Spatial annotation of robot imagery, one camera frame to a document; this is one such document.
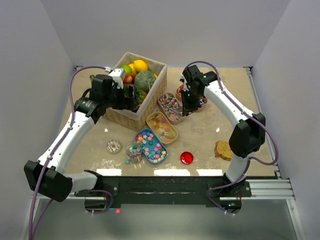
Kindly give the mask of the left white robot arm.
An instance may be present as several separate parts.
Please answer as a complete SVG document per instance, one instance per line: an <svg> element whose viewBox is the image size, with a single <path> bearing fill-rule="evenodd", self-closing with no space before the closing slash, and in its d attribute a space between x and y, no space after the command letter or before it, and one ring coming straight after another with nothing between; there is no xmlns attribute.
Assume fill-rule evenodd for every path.
<svg viewBox="0 0 320 240"><path fill-rule="evenodd" d="M124 110L127 108L123 81L123 68L116 68L109 74L98 74L91 81L83 95L71 105L71 114L66 125L48 150L38 160L29 160L24 173L30 189L57 202L64 201L70 193L87 191L99 196L104 184L99 174L86 170L66 175L66 167L84 136L106 113L108 108Z"/></svg>

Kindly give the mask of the clear glass jar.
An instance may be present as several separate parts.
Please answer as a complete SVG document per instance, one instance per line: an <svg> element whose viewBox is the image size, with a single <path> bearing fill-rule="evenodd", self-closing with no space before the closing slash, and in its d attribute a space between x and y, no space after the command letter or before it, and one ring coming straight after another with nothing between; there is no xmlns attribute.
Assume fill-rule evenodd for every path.
<svg viewBox="0 0 320 240"><path fill-rule="evenodd" d="M142 147L136 141L131 141L126 145L125 153L130 163L138 164L142 161Z"/></svg>

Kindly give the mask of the silver metal scoop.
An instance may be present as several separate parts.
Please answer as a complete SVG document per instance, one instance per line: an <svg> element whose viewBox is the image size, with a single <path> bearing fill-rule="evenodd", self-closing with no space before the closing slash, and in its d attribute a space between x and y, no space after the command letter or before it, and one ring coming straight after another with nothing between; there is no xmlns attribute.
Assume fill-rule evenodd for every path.
<svg viewBox="0 0 320 240"><path fill-rule="evenodd" d="M172 110L179 118L184 117L183 108L177 108Z"/></svg>

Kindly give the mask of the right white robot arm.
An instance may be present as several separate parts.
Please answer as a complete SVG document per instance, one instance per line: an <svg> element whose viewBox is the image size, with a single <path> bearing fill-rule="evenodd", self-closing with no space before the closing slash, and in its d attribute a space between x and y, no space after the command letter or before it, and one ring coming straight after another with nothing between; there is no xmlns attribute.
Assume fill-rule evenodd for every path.
<svg viewBox="0 0 320 240"><path fill-rule="evenodd" d="M233 127L228 144L233 153L225 175L228 181L223 183L223 192L230 197L240 190L239 181L245 178L254 156L266 138L266 118L262 113L255 114L245 107L221 81L217 69L203 73L197 67L197 61L188 64L182 71L183 82L182 115L188 116L200 108L200 99L206 98L214 103Z"/></svg>

